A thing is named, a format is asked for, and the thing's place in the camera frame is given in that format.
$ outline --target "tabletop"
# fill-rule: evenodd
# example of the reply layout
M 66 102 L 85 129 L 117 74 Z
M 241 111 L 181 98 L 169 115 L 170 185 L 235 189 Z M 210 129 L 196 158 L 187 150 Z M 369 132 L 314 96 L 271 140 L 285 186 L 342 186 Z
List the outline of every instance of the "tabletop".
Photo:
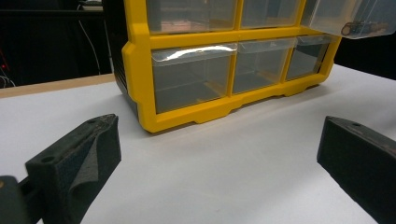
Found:
M 38 152 L 87 119 L 116 114 L 122 161 L 82 223 L 375 223 L 316 156 L 326 116 L 396 139 L 395 92 L 396 81 L 335 65 L 303 93 L 155 134 L 114 81 L 5 97 L 0 175 L 21 181 Z

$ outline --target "yellow frame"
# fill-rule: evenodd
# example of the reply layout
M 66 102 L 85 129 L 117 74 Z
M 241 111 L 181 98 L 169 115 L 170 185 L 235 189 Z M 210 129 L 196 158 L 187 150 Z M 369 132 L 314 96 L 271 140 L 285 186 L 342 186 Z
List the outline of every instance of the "yellow frame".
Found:
M 146 0 L 124 0 L 129 41 L 122 49 L 122 58 L 128 94 L 137 104 L 138 118 L 143 128 L 155 133 L 189 122 L 207 122 L 212 119 L 225 117 L 232 110 L 242 105 L 271 96 L 290 96 L 305 91 L 308 87 L 318 85 L 326 80 L 332 69 L 333 58 L 338 49 L 341 37 L 336 37 L 336 41 L 329 45 L 322 66 L 317 74 L 286 81 L 287 69 L 284 69 L 279 84 L 232 95 L 234 70 L 234 66 L 232 66 L 233 69 L 230 72 L 226 97 L 156 114 L 151 64 L 151 51 L 153 49 L 193 47 L 243 40 L 322 34 L 321 32 L 300 26 L 305 0 L 300 0 L 300 2 L 297 23 L 291 27 L 238 30 L 237 27 L 241 23 L 244 0 L 237 0 L 235 29 L 232 31 L 182 35 L 150 35 L 146 13 Z M 289 67 L 291 54 L 292 50 L 288 54 L 285 68 Z M 233 65 L 235 64 L 235 56 L 232 56 L 232 63 Z

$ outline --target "white table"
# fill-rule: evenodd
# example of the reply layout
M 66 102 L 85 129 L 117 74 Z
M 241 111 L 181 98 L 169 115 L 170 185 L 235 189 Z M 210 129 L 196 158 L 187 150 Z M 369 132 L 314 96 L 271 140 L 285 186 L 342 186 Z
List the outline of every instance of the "white table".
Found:
M 115 82 L 0 99 L 0 175 L 104 114 L 122 161 L 82 223 L 375 223 L 316 162 L 327 115 L 396 139 L 396 82 L 335 65 L 327 81 L 228 117 L 142 130 Z

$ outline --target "transparent drawer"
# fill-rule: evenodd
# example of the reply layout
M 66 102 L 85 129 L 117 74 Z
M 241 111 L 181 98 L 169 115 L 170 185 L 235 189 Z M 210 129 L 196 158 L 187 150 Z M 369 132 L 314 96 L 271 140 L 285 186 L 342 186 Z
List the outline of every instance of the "transparent drawer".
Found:
M 225 96 L 236 44 L 152 52 L 157 113 Z
M 245 0 L 242 29 L 292 26 L 300 0 Z
M 302 25 L 356 39 L 396 31 L 395 0 L 307 0 Z
M 291 56 L 286 80 L 316 74 L 329 44 L 335 41 L 331 35 L 306 35 L 297 37 L 297 46 Z
M 252 91 L 279 82 L 295 38 L 247 41 L 238 44 L 233 93 Z
M 236 0 L 148 0 L 152 34 L 232 30 Z

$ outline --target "yellow storage organizer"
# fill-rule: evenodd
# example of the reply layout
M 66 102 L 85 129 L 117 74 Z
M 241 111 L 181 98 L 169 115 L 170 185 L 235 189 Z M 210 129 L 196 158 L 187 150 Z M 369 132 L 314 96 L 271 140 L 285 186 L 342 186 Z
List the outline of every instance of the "yellow storage organizer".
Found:
M 323 82 L 341 37 L 300 26 L 304 6 L 305 0 L 124 0 L 126 90 L 143 128 L 155 133 L 207 122 Z

